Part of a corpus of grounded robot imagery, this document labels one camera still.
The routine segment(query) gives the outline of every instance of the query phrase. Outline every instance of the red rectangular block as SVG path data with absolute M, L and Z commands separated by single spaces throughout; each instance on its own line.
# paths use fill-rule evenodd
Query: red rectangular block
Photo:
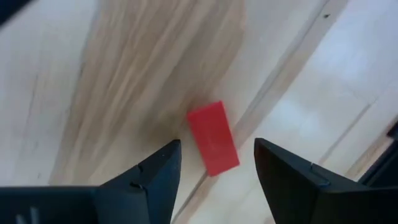
M 189 112 L 187 118 L 210 176 L 239 165 L 222 101 Z

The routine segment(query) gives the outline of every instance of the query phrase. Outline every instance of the wooden surface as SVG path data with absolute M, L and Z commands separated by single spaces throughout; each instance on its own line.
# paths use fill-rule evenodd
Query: wooden surface
M 347 2 L 33 2 L 0 29 L 0 184 L 101 184 L 174 138 L 174 223 L 273 222 L 255 137 L 357 179 L 398 115 L 398 3 Z M 208 178 L 185 115 L 218 100 L 241 165 Z

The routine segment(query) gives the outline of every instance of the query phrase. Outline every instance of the red block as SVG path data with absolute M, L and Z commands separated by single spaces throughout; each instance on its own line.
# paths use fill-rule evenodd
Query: red block
M 210 176 L 239 165 L 222 101 L 191 111 L 187 118 Z

